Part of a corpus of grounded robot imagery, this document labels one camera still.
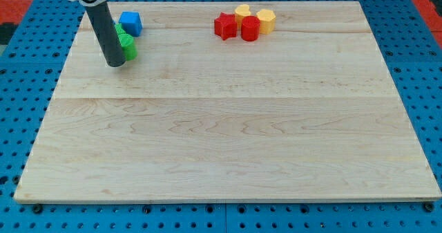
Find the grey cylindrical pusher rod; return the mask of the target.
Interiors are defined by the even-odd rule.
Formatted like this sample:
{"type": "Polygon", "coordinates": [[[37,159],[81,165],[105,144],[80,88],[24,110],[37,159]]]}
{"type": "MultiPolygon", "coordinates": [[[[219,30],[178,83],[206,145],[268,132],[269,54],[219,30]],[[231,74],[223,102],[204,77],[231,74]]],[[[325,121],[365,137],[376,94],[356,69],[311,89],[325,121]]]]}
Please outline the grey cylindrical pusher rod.
{"type": "Polygon", "coordinates": [[[103,1],[96,6],[86,7],[86,13],[106,63],[111,67],[122,66],[126,58],[107,2],[103,1]]]}

